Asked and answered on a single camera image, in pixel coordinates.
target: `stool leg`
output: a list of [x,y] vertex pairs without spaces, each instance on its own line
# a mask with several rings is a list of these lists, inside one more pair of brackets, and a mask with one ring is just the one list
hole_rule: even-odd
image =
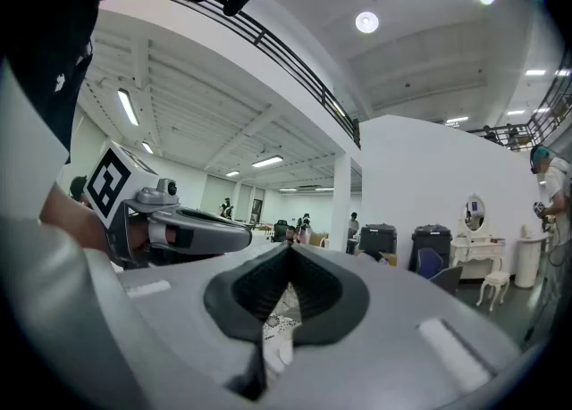
[[498,286],[494,287],[494,297],[492,298],[492,302],[491,302],[491,306],[489,307],[489,312],[492,312],[492,309],[494,308],[494,303],[497,300],[497,297],[499,296],[499,293],[501,292],[501,288],[499,288]]
[[483,281],[481,285],[481,296],[479,297],[479,301],[476,303],[476,306],[479,306],[481,302],[483,302],[483,294],[484,294],[484,287],[487,285],[486,281]]
[[504,297],[507,294],[507,291],[509,290],[509,286],[510,286],[510,280],[507,281],[507,285],[504,287],[504,291],[502,291],[502,296],[500,296],[500,301],[499,301],[500,305],[502,305],[502,303],[504,302]]

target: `white strip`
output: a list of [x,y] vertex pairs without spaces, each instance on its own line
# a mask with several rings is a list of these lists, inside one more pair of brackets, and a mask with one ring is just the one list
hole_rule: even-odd
[[166,224],[161,224],[159,222],[149,222],[148,230],[150,243],[161,243],[163,245],[168,245],[166,236]]
[[160,280],[147,285],[128,288],[125,291],[130,298],[134,299],[137,297],[149,296],[150,294],[155,294],[157,292],[168,291],[169,289],[171,289],[171,283],[167,280]]
[[419,326],[419,332],[466,393],[480,388],[491,379],[490,373],[476,361],[441,320],[423,322]]

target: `black shirt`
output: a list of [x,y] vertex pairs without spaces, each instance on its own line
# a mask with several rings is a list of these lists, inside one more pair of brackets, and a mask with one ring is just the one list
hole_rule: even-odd
[[50,130],[70,150],[101,0],[8,0],[3,52]]

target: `trash bin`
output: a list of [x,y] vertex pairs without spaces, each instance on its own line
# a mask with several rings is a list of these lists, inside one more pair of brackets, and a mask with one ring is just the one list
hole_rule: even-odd
[[397,229],[389,224],[367,224],[361,228],[359,249],[395,254]]
[[542,234],[532,238],[518,239],[518,262],[515,285],[519,288],[531,288],[536,282],[538,266],[540,265],[540,253],[543,250],[544,240],[548,234]]
[[409,258],[409,270],[417,272],[417,251],[421,248],[431,248],[443,260],[443,269],[449,267],[450,261],[450,242],[453,237],[450,230],[440,224],[427,224],[419,226],[411,236],[413,246],[411,248],[411,257]]

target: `black storage bin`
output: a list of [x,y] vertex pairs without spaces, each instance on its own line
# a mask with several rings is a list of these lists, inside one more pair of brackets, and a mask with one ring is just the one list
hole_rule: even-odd
[[361,228],[359,249],[395,254],[397,230],[389,224],[367,224]]
[[421,248],[434,249],[443,260],[443,268],[449,267],[450,261],[450,242],[452,236],[450,230],[440,224],[427,224],[419,226],[411,236],[413,246],[411,248],[411,257],[409,258],[409,270],[417,272],[417,251]]

